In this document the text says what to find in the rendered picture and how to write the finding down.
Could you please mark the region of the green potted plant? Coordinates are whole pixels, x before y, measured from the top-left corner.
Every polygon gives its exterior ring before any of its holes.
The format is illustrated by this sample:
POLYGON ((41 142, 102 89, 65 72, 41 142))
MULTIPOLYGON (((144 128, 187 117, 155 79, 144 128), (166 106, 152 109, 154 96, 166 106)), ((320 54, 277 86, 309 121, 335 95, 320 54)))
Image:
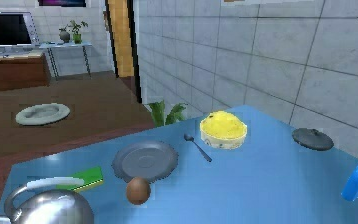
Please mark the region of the green potted plant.
POLYGON ((80 23, 76 22, 75 20, 71 20, 68 27, 70 28, 73 41, 75 44, 80 44, 82 42, 82 34, 80 32, 82 27, 87 27, 88 24, 85 21, 81 21, 80 23))

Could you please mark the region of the brown egg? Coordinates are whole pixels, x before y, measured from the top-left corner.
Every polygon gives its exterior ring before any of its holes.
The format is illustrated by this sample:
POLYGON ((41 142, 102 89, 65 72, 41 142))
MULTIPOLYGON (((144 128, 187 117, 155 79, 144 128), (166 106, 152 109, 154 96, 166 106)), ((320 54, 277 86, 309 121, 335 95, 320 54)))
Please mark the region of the brown egg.
POLYGON ((144 178, 134 177, 126 186, 126 197, 131 204, 141 205, 145 203, 150 194, 150 184, 144 178))

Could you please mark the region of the green sponge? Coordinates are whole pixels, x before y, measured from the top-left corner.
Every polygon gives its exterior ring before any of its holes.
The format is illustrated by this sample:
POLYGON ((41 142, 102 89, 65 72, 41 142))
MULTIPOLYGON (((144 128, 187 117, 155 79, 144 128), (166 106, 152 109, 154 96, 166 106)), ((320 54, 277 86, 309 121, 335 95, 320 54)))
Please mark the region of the green sponge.
POLYGON ((57 185, 57 189, 71 190, 75 192, 81 192, 88 189, 92 189, 104 183, 102 169, 100 166, 92 167, 73 174, 74 178, 79 178, 84 181, 81 186, 78 185, 57 185))

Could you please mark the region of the grey plate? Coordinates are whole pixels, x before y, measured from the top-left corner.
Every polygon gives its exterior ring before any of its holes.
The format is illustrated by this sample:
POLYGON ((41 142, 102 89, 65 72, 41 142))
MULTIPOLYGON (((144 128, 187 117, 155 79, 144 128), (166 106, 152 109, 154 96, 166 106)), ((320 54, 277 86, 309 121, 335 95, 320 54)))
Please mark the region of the grey plate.
POLYGON ((157 140, 133 143, 119 150, 111 164, 114 175, 126 183, 140 177, 149 183, 168 177, 178 165, 178 152, 157 140))

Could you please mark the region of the pale grey floor cushion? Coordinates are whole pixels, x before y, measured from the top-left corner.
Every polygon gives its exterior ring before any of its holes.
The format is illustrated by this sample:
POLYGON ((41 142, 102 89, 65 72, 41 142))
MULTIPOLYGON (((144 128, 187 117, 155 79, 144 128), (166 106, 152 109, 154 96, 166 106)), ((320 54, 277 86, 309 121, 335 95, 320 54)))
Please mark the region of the pale grey floor cushion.
POLYGON ((15 120, 24 126, 39 126, 58 122, 70 114, 64 104, 49 103, 27 107, 16 114, 15 120))

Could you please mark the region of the dark grey pot lid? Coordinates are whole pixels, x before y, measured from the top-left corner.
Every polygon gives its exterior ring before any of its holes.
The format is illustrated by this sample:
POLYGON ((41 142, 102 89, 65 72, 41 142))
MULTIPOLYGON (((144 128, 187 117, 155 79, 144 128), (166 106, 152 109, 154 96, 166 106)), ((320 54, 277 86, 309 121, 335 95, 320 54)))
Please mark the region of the dark grey pot lid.
POLYGON ((327 151, 334 147, 333 140, 317 129, 297 128, 292 132, 292 138, 299 145, 316 151, 327 151))

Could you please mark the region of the yellow food in white bowl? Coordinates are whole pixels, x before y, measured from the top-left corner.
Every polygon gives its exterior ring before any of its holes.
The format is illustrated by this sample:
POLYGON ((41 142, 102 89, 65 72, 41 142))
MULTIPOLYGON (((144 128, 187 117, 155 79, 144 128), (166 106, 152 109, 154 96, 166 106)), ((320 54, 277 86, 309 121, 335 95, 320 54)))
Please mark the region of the yellow food in white bowl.
POLYGON ((210 113, 199 125, 201 140, 217 149, 232 150, 240 147, 248 133, 247 125, 226 111, 210 113))

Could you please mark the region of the dark grey vase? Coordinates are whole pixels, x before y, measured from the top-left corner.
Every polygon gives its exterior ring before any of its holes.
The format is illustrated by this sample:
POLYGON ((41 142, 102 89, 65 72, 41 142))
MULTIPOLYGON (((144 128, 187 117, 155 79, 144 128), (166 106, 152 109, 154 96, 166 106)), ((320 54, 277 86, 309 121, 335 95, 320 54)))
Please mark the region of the dark grey vase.
POLYGON ((60 28, 59 37, 64 43, 70 42, 70 34, 66 31, 65 28, 60 28))

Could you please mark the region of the grey metal spoon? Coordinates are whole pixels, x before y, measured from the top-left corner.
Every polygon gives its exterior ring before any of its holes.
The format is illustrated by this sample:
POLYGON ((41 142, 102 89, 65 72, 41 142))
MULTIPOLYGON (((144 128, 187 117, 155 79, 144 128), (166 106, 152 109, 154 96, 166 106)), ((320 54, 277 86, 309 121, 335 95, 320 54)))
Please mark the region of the grey metal spoon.
POLYGON ((201 155, 206 161, 212 162, 212 158, 195 142, 193 136, 184 134, 183 138, 188 142, 192 142, 197 147, 198 151, 201 153, 201 155))

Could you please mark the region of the brown wooden tv cabinet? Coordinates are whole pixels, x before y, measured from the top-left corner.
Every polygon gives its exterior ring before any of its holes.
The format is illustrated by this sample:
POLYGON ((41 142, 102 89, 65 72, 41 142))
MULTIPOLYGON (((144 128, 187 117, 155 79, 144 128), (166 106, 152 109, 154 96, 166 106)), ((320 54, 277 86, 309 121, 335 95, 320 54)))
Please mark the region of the brown wooden tv cabinet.
POLYGON ((42 51, 0 56, 0 91, 48 86, 50 80, 49 66, 42 51))

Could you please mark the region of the green house plant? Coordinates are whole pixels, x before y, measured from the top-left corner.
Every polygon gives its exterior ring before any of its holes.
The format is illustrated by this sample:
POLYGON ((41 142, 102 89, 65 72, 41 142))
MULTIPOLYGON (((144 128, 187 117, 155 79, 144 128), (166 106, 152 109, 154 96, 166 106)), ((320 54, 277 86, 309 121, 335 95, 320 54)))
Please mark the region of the green house plant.
POLYGON ((168 114, 165 114, 164 101, 149 103, 148 106, 151 109, 150 114, 156 127, 171 125, 178 121, 185 120, 183 112, 186 109, 186 103, 174 105, 168 114))

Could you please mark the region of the framed wall picture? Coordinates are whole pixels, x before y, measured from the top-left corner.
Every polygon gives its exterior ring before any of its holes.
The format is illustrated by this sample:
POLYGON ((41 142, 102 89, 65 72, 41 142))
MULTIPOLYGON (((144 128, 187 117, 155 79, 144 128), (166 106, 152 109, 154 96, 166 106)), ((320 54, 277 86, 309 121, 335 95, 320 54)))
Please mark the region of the framed wall picture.
POLYGON ((39 6, 86 7, 86 0, 37 0, 39 6))

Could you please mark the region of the black television set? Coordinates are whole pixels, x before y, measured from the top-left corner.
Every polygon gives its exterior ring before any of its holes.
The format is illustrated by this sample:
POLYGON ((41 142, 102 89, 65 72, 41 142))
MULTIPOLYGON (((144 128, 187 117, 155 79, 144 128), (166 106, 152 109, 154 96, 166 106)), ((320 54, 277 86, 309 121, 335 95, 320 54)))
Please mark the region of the black television set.
POLYGON ((29 46, 39 43, 30 12, 0 12, 0 46, 29 46))

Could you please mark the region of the silver metal kettle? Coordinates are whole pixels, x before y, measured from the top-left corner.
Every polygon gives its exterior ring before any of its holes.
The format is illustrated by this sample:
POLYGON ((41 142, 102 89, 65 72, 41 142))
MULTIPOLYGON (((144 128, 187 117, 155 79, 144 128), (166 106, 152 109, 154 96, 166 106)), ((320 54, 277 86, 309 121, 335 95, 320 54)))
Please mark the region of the silver metal kettle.
POLYGON ((51 177, 27 182, 5 199, 0 224, 94 224, 89 202, 79 193, 67 189, 51 189, 32 196, 19 207, 14 200, 22 193, 54 185, 83 186, 85 181, 74 177, 51 177))

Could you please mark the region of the orange wooden room door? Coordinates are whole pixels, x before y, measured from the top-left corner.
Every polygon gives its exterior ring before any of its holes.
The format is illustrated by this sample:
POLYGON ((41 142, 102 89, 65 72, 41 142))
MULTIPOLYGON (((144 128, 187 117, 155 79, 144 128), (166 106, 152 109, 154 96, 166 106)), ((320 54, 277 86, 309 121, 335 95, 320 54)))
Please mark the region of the orange wooden room door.
POLYGON ((115 74, 141 103, 140 77, 131 0, 105 0, 115 74))

